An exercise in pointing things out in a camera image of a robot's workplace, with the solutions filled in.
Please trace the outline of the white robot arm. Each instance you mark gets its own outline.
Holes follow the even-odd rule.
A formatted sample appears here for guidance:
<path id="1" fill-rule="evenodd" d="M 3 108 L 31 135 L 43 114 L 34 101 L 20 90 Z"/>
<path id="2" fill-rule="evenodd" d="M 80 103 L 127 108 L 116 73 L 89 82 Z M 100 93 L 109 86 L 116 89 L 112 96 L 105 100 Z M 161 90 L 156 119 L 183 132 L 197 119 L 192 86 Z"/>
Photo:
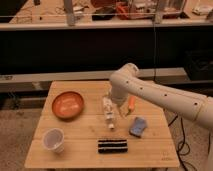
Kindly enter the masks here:
<path id="1" fill-rule="evenodd" d="M 115 104 L 122 106 L 132 94 L 195 122 L 213 135 L 213 97 L 143 81 L 138 72 L 135 64 L 127 63 L 110 75 L 110 98 Z"/>

